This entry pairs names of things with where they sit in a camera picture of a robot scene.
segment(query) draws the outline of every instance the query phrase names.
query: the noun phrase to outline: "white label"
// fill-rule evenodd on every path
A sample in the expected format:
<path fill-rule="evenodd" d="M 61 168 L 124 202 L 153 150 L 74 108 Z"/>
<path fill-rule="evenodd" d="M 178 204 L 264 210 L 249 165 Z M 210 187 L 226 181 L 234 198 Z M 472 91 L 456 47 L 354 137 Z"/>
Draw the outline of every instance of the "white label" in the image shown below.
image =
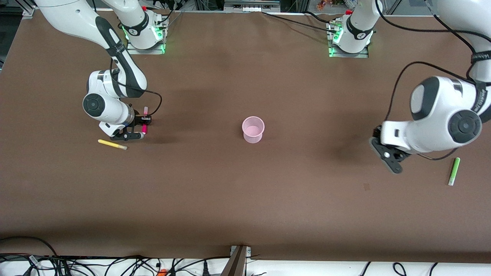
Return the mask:
<path fill-rule="evenodd" d="M 37 266 L 37 265 L 39 264 L 39 262 L 36 260 L 36 257 L 34 257 L 34 256 L 32 256 L 32 255 L 31 255 L 31 256 L 29 256 L 29 260 L 31 260 L 31 262 L 32 262 L 32 263 L 33 263 L 35 266 Z"/>

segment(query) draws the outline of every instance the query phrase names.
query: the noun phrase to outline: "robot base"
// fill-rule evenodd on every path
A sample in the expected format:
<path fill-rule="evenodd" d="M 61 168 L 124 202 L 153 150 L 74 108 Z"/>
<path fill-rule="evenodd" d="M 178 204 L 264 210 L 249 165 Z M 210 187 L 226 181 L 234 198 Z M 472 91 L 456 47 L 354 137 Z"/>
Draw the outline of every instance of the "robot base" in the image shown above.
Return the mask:
<path fill-rule="evenodd" d="M 339 28 L 342 26 L 341 21 L 331 20 L 329 23 L 326 23 L 326 28 L 329 30 L 339 31 Z M 333 41 L 337 38 L 338 34 L 327 32 L 327 46 L 329 47 L 329 57 L 354 57 L 354 58 L 367 58 L 368 57 L 368 46 L 365 46 L 363 50 L 359 53 L 347 53 L 339 46 L 337 46 Z"/>
<path fill-rule="evenodd" d="M 162 32 L 158 32 L 157 34 L 162 35 L 162 40 L 157 42 L 153 47 L 148 48 L 148 49 L 138 49 L 135 48 L 129 41 L 128 37 L 126 37 L 126 40 L 128 41 L 128 45 L 126 48 L 128 49 L 128 52 L 131 55 L 163 55 L 165 53 L 165 43 L 167 41 L 167 28 L 169 26 L 169 19 L 166 19 L 164 22 L 162 22 L 158 27 L 163 27 Z"/>

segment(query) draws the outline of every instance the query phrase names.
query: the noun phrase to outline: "green marker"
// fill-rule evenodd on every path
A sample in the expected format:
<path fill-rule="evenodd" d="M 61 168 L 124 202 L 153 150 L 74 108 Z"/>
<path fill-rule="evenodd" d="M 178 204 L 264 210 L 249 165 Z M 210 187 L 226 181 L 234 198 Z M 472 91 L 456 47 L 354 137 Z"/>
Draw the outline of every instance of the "green marker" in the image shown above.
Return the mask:
<path fill-rule="evenodd" d="M 450 180 L 448 181 L 449 186 L 453 186 L 455 182 L 455 176 L 457 175 L 457 170 L 459 169 L 460 158 L 456 158 L 454 161 L 454 167 L 452 168 L 452 173 L 450 174 Z"/>

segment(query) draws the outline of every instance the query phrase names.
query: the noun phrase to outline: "metal bracket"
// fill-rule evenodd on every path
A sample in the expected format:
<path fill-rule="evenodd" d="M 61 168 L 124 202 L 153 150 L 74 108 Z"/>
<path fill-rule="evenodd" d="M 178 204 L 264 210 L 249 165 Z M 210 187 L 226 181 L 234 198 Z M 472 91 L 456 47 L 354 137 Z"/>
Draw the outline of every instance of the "metal bracket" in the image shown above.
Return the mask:
<path fill-rule="evenodd" d="M 159 25 L 156 25 L 156 28 L 163 28 L 162 30 L 156 31 L 157 35 L 162 36 L 162 40 L 157 42 L 153 47 L 148 49 L 135 48 L 135 46 L 133 46 L 129 41 L 128 36 L 126 36 L 126 40 L 128 41 L 128 45 L 126 46 L 126 49 L 128 50 L 128 52 L 131 55 L 163 55 L 165 53 L 165 43 L 167 42 L 169 18 L 167 18 L 164 22 L 160 23 Z"/>
<path fill-rule="evenodd" d="M 337 33 L 331 33 L 327 32 L 327 46 L 329 47 L 329 57 L 354 57 L 354 58 L 367 58 L 368 57 L 368 46 L 365 46 L 363 50 L 359 53 L 347 53 L 341 48 L 339 48 L 336 43 L 334 43 L 334 40 L 338 39 L 339 35 L 343 31 L 343 23 L 340 18 L 337 18 L 335 20 L 329 21 L 329 23 L 326 23 L 326 28 L 328 30 L 335 30 Z"/>
<path fill-rule="evenodd" d="M 230 247 L 230 253 L 232 256 L 220 276 L 244 276 L 246 258 L 250 257 L 250 247 L 232 246 Z"/>
<path fill-rule="evenodd" d="M 225 0 L 223 11 L 226 12 L 280 12 L 279 0 Z"/>
<path fill-rule="evenodd" d="M 15 0 L 17 4 L 23 10 L 22 19 L 32 19 L 32 15 L 34 14 L 34 10 L 36 10 L 36 5 L 33 1 L 29 0 Z"/>

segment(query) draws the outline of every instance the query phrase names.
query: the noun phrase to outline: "pink marker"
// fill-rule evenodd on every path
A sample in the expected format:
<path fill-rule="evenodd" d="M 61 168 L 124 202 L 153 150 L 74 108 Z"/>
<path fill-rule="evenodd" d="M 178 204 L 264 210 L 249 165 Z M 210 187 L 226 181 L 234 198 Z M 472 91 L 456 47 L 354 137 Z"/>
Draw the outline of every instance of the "pink marker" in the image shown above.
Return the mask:
<path fill-rule="evenodd" d="M 143 109 L 143 115 L 147 115 L 147 114 L 148 114 L 148 107 L 145 107 L 145 108 Z M 141 132 L 142 132 L 143 134 L 147 134 L 147 125 L 143 125 L 143 126 L 141 127 Z"/>

